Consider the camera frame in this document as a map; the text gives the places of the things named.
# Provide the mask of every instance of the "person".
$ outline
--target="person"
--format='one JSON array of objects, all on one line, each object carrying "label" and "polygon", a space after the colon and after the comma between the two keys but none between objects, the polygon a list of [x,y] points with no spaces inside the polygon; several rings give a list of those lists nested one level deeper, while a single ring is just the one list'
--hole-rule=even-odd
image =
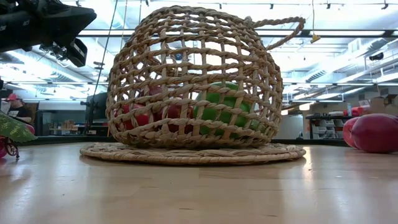
[{"label": "person", "polygon": [[22,100],[17,95],[11,93],[7,99],[10,102],[10,110],[8,115],[21,119],[25,122],[32,121],[32,112],[23,104]]}]

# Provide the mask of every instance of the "green fabric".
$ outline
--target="green fabric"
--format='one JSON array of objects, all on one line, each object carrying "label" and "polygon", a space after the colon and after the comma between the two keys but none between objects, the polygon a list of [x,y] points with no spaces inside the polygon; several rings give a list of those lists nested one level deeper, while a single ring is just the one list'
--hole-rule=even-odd
[{"label": "green fabric", "polygon": [[4,113],[0,113],[0,136],[8,137],[15,142],[27,142],[37,139],[26,127],[26,124]]}]

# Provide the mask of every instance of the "red ball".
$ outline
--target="red ball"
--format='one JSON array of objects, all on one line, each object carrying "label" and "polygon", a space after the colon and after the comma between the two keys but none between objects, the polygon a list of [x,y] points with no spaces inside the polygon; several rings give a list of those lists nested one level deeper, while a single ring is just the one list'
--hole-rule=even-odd
[{"label": "red ball", "polygon": [[352,129],[358,149],[372,153],[398,151],[398,117],[389,114],[368,114],[360,117]]},{"label": "red ball", "polygon": [[343,139],[347,143],[347,145],[353,147],[353,148],[358,148],[355,146],[354,139],[352,137],[352,130],[355,122],[359,119],[357,118],[351,118],[348,121],[345,122],[344,127],[343,127]]}]

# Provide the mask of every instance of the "basket handle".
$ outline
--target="basket handle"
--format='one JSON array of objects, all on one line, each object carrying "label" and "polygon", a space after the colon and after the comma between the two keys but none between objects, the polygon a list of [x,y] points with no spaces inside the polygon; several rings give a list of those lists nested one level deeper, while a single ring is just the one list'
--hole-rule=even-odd
[{"label": "basket handle", "polygon": [[262,27],[265,25],[272,25],[272,26],[276,26],[276,25],[281,25],[281,24],[286,24],[286,23],[291,23],[291,22],[298,22],[298,26],[296,27],[296,29],[293,30],[293,32],[290,35],[287,35],[286,37],[284,37],[283,39],[279,40],[278,42],[268,45],[266,47],[266,50],[272,50],[276,47],[281,46],[282,44],[286,43],[287,41],[289,41],[291,38],[293,38],[294,36],[296,36],[301,30],[304,29],[304,24],[305,24],[305,19],[302,17],[289,17],[289,18],[285,18],[285,19],[264,19],[262,21],[257,21],[257,22],[253,22],[251,20],[250,16],[247,16],[245,18],[245,23],[249,26],[254,28],[257,27]]}]

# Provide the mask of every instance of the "red cap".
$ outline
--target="red cap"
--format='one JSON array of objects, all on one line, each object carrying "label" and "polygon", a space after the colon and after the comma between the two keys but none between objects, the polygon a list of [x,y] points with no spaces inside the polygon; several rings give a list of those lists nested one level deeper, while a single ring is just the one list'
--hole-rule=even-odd
[{"label": "red cap", "polygon": [[11,93],[11,94],[8,96],[8,99],[7,99],[7,100],[8,100],[8,101],[14,101],[14,100],[16,100],[16,99],[18,99],[17,95]]}]

